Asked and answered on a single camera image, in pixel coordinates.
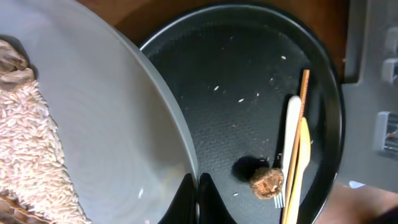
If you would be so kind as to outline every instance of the rice grain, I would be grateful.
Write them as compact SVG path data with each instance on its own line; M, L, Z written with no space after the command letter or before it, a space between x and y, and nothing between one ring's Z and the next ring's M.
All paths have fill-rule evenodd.
M63 166L57 125L38 82L0 90L0 194L51 223L89 224Z

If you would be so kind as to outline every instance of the black tray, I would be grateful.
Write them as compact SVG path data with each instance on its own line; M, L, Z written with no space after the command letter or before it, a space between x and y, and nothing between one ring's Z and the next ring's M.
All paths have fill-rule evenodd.
M261 159L278 166L287 100L309 68L305 116L313 144L298 223L316 219L340 164L343 102L330 58L302 23L263 5L220 4L171 22L141 50L183 111L200 173L212 176L242 224L279 223L274 200L257 199L245 181L267 165Z

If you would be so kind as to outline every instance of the wooden chopstick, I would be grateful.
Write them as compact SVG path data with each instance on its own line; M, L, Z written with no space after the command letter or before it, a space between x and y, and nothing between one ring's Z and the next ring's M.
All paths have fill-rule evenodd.
M302 118L300 128L300 147L298 148L297 166L294 174L292 193L290 194L289 206L287 207L287 223L296 224L299 216L300 194L303 184L304 171L311 159L311 137L308 130L308 123L305 117Z
M300 89L300 98L301 98L300 115L298 117L296 135L294 138L294 145L293 145L293 150L292 150L292 157L290 158L289 174L287 176L285 208L284 208L284 211L282 214L282 224L286 224L286 221L287 221L287 219L286 219L287 211L288 211L288 206L289 206L289 202L290 202L290 195L292 193L292 186L293 186L293 182L294 182L294 174L295 174L296 163L297 163L297 154L299 152L301 120L304 115L305 100L307 97L308 80L309 79L310 79L310 70L304 70L303 78L302 78L302 82L301 82L301 89Z

